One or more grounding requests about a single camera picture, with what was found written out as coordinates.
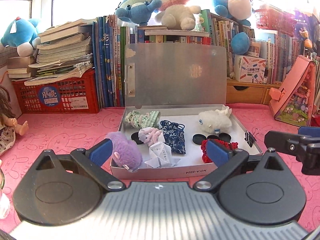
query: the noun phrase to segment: wooden drawer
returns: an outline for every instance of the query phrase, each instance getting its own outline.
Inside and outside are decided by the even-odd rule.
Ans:
[[[227,104],[248,103],[260,104],[262,101],[264,88],[262,87],[244,87],[227,85]]]
[[[269,95],[269,91],[270,91],[270,88],[267,88],[266,89],[266,93],[265,93],[265,95],[263,97],[262,104],[264,104],[264,105],[268,105],[270,100],[271,100],[271,96]]]

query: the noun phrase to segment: crate sticker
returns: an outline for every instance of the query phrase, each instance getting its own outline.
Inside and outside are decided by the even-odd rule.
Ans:
[[[60,94],[55,87],[42,87],[38,96],[45,106],[56,106],[60,103]]]
[[[86,97],[70,98],[71,109],[89,109]]]

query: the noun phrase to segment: pink and white plush bunny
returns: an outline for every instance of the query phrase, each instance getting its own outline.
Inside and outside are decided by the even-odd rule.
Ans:
[[[196,26],[193,14],[201,13],[200,6],[185,6],[189,0],[162,0],[161,11],[156,15],[156,22],[161,22],[169,30],[191,31]]]

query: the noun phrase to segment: blue floral pouch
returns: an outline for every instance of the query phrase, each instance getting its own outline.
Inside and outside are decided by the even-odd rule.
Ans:
[[[165,143],[171,147],[171,151],[180,154],[186,154],[186,143],[184,140],[184,125],[176,122],[163,120],[162,126]]]

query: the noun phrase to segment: blue plush toy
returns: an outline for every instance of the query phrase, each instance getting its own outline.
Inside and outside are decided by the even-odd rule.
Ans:
[[[17,17],[5,31],[0,42],[0,52],[3,52],[5,46],[17,48],[20,57],[32,55],[33,49],[40,44],[37,26],[40,20],[24,20]]]
[[[240,24],[251,26],[247,20],[252,13],[251,0],[212,0],[215,12],[228,19],[235,18]]]
[[[250,40],[246,33],[238,33],[231,40],[231,48],[234,54],[243,55],[250,47]]]
[[[115,15],[124,22],[146,26],[151,14],[158,12],[161,5],[161,0],[123,0],[116,9]]]

